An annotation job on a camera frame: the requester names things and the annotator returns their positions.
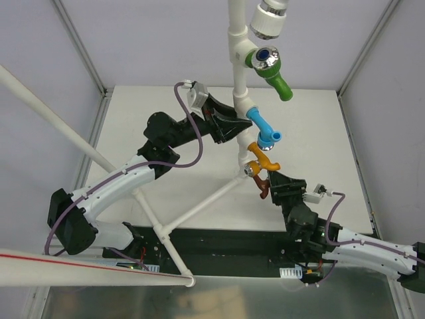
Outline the brown water faucet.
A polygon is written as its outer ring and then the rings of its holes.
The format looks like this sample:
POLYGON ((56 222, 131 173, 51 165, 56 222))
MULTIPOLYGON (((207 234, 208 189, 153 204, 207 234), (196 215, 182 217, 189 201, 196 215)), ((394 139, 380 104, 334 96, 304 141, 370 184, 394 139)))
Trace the brown water faucet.
POLYGON ((267 198, 270 190, 270 182, 268 179, 261 179, 259 175, 256 175, 252 178, 260 190, 260 198, 265 199, 267 198))

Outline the white PVC pipe frame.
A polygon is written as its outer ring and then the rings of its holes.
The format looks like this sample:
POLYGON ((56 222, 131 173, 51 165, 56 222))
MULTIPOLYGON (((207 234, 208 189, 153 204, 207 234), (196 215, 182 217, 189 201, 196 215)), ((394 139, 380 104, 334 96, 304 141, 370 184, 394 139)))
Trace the white PVC pipe frame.
MULTIPOLYGON (((107 161, 6 68, 1 69, 1 83, 104 168, 107 175, 120 168, 107 161)), ((148 213, 147 216, 155 234, 177 266, 179 271, 177 274, 151 272, 144 264, 132 269, 74 261, 62 258, 60 254, 34 255, 3 249, 1 284, 3 286, 193 286, 195 284, 193 274, 185 266, 169 237, 163 233, 156 216, 153 213, 148 213)), ((116 249, 108 250, 117 255, 123 252, 116 249)))

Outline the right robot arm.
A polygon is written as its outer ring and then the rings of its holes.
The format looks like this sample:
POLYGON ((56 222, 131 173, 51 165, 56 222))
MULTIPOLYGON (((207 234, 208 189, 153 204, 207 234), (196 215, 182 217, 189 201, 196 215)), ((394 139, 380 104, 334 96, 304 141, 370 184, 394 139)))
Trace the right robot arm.
POLYGON ((405 289, 424 292, 424 243, 400 245, 352 231, 332 222, 346 195, 319 184, 308 193, 304 179, 268 172, 272 203, 282 210, 286 232, 299 241, 299 255, 306 262, 317 259, 350 263, 382 273, 405 289), (312 211, 324 196, 337 196, 326 219, 312 211))

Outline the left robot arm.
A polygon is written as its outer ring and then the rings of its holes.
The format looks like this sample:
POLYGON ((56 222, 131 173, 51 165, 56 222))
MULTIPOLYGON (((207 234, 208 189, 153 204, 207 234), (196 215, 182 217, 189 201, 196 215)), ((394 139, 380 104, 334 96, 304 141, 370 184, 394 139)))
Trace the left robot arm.
POLYGON ((45 254, 50 253, 50 243, 56 237, 69 255, 90 247, 104 247, 118 250, 127 259, 136 257, 141 239, 131 224, 101 222, 97 220, 99 214, 171 168, 180 168, 180 156, 175 148, 193 140, 200 142, 205 135, 210 135, 217 144, 225 143, 252 126, 250 120, 239 118, 233 108, 212 96, 207 96, 200 114, 187 112, 186 115, 176 121, 164 112, 152 114, 143 132, 146 143, 123 166, 71 193, 63 189, 55 191, 47 217, 50 233, 44 245, 45 254))

